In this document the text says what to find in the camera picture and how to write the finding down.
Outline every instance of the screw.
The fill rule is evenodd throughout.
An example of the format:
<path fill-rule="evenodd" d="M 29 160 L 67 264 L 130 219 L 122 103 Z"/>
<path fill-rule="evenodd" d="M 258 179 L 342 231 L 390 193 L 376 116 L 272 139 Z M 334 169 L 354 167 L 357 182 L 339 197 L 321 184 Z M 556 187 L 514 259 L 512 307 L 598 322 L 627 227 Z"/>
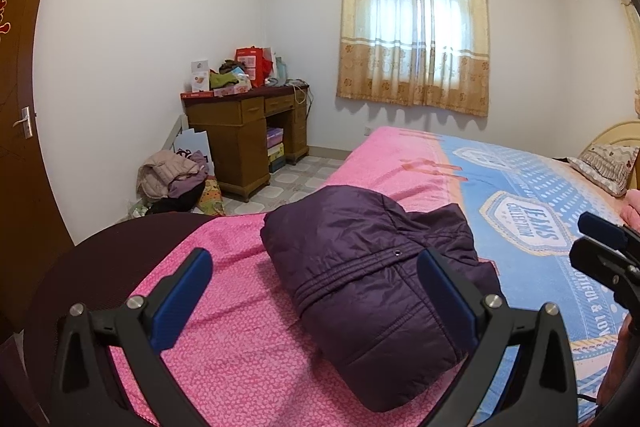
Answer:
<path fill-rule="evenodd" d="M 145 298 L 142 295 L 134 295 L 133 297 L 127 299 L 127 308 L 129 308 L 130 310 L 137 310 L 138 308 L 142 307 L 144 303 Z"/>
<path fill-rule="evenodd" d="M 69 308 L 69 315 L 71 317 L 78 317 L 84 313 L 84 305 L 82 303 L 76 303 Z"/>
<path fill-rule="evenodd" d="M 556 303 L 548 302 L 545 304 L 545 312 L 555 317 L 560 313 L 560 309 Z"/>
<path fill-rule="evenodd" d="M 494 294 L 488 295 L 484 298 L 484 304 L 489 306 L 492 310 L 497 310 L 502 306 L 502 297 Z"/>

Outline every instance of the purple puffer jacket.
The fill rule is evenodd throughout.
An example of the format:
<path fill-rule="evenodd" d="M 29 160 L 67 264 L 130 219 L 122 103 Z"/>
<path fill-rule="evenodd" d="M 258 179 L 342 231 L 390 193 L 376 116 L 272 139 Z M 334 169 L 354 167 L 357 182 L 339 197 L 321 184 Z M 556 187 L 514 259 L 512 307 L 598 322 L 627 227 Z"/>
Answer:
<path fill-rule="evenodd" d="M 414 399 L 465 356 L 418 281 L 421 251 L 502 295 L 456 204 L 406 213 L 382 194 L 331 186 L 267 214 L 260 235 L 302 324 L 375 412 Z"/>

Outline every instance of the green cloth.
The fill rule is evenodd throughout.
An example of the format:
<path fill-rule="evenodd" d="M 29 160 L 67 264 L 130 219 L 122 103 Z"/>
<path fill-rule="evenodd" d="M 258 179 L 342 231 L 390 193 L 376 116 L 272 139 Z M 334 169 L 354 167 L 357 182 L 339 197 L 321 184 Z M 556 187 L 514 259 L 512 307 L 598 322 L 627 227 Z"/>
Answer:
<path fill-rule="evenodd" d="M 209 73 L 209 86 L 212 90 L 216 90 L 218 88 L 224 88 L 229 84 L 238 84 L 240 81 L 236 78 L 233 73 L 225 73 L 220 75 L 219 73 Z"/>

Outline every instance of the door handle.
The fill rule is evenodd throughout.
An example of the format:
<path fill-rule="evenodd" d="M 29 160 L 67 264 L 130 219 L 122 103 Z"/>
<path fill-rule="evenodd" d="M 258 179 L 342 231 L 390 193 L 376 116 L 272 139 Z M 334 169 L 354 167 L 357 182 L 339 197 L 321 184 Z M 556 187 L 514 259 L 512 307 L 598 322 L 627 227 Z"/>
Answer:
<path fill-rule="evenodd" d="M 12 128 L 18 124 L 22 124 L 25 138 L 31 138 L 33 136 L 33 129 L 31 128 L 31 109 L 29 106 L 22 109 L 22 118 L 17 122 L 14 122 Z"/>

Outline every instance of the pink blanket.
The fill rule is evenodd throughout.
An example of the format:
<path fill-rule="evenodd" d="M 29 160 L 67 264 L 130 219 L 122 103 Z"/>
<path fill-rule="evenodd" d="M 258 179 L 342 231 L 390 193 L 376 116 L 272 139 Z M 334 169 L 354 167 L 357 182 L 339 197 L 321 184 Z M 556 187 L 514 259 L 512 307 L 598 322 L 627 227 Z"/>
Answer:
<path fill-rule="evenodd" d="M 383 146 L 389 154 L 381 157 Z M 446 165 L 431 135 L 383 128 L 328 184 L 375 189 L 409 211 L 430 211 L 460 202 L 459 181 L 457 168 Z M 133 292 L 147 295 L 194 247 L 210 251 L 212 282 L 177 345 L 162 354 L 186 395 L 211 426 L 417 426 L 456 371 L 400 409 L 382 414 L 365 409 L 303 331 L 260 241 L 263 219 L 255 214 L 210 221 Z M 113 353 L 136 412 L 155 422 L 122 352 Z"/>

